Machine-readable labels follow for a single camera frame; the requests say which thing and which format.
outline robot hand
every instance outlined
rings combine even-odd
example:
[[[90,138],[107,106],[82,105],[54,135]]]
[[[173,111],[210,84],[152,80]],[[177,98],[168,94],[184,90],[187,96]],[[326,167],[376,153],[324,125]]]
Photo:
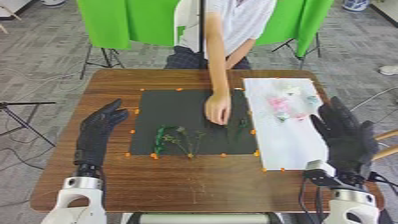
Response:
[[[116,125],[129,118],[129,111],[118,110],[118,99],[88,117],[81,126],[81,136],[75,153],[77,175],[65,180],[59,191],[58,205],[43,220],[43,224],[105,224],[102,165],[107,153],[109,136]],[[90,199],[90,205],[70,207],[81,198]]]
[[[129,118],[129,110],[118,110],[120,107],[121,99],[105,105],[105,107],[91,114],[82,122],[75,165],[90,164],[97,167],[102,167],[104,165],[109,136],[116,125]]]
[[[360,124],[338,97],[331,99],[331,105],[324,104],[319,113],[322,119],[312,115],[312,120],[329,146],[328,162],[342,181],[354,186],[370,177],[372,158],[379,152],[374,123]]]
[[[358,222],[349,219],[349,214],[354,214],[361,223],[377,224],[376,196],[363,189],[370,177],[372,158],[379,152],[374,123],[367,121],[360,124],[338,97],[331,99],[331,104],[324,104],[319,112],[320,118],[313,115],[312,120],[329,146],[328,162],[333,167],[322,161],[310,162],[304,177],[319,186],[333,189],[331,215],[320,222],[354,224]]]

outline white cloth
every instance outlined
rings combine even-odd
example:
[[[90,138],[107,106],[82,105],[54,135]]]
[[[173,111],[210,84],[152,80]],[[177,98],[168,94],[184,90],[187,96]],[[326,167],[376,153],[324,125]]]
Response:
[[[225,26],[225,50],[226,56],[232,55],[249,39],[258,39],[267,22],[274,13],[276,0],[207,0],[207,12],[217,12],[223,16]],[[180,40],[180,46],[189,47],[194,52],[200,51],[200,4],[194,0],[194,9],[185,27],[185,33]]]

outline floor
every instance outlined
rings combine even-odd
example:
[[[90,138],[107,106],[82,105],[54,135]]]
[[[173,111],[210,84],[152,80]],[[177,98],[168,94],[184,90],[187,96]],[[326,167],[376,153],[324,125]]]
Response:
[[[54,9],[38,2],[22,18],[24,21],[2,21],[11,34],[0,33],[0,102],[58,101],[58,105],[40,108],[33,122],[52,141],[58,141],[88,81],[98,69],[91,67],[86,80],[81,81],[88,34],[75,1],[68,1],[66,5]],[[386,77],[377,73],[379,66],[398,63],[398,29],[372,9],[363,13],[351,13],[336,3],[320,38],[322,58],[317,54],[308,57],[304,69],[317,74],[329,96],[340,96],[349,107],[354,107],[374,94],[398,86],[398,76]],[[299,68],[289,49],[271,52],[276,46],[255,48],[249,55],[255,69]],[[168,47],[134,43],[132,50],[121,52],[127,67],[162,68],[171,52]],[[93,60],[100,60],[98,51]],[[377,122],[377,133],[398,126],[397,100],[398,92],[393,91],[356,110],[360,119]],[[31,109],[29,106],[13,107],[24,117]],[[0,124],[0,131],[18,125],[4,113]],[[6,148],[17,150],[24,159],[36,157],[29,162],[45,167],[52,156],[50,145],[36,139],[27,130],[0,137],[0,143],[0,223],[40,223],[45,214],[31,209],[27,200],[42,170],[18,162],[13,151]],[[398,155],[377,161],[374,169],[398,182]],[[388,210],[398,222],[398,200],[390,187],[381,187]],[[109,223],[118,223],[118,219],[120,215],[111,215]]]

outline white sleeve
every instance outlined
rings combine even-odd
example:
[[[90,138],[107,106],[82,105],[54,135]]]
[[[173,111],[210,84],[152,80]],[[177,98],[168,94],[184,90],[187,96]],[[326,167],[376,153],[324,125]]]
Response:
[[[264,32],[265,32],[265,27],[267,27],[267,23],[269,23],[269,20],[271,20],[271,16],[273,16],[273,13],[274,13],[274,9],[276,9],[276,5],[278,5],[278,1],[276,0],[271,0],[265,4],[265,12],[264,12],[264,16],[262,16],[262,19],[260,19],[260,23],[258,23],[258,26],[255,28],[255,34],[253,34],[253,37],[251,39],[258,39],[264,35]]]
[[[207,12],[225,12],[228,0],[207,0]]]

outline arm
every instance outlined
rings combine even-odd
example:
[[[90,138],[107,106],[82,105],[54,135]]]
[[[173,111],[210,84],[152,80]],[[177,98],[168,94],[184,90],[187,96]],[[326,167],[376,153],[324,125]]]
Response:
[[[207,118],[219,125],[228,124],[232,113],[232,94],[226,72],[226,52],[223,18],[219,13],[207,13],[207,52],[210,61],[210,79],[214,84],[214,95],[207,102]]]
[[[237,49],[237,51],[233,52],[228,58],[228,69],[233,69],[235,65],[241,63],[253,49],[255,44],[257,44],[257,39],[249,39],[246,43],[242,44],[241,48]]]

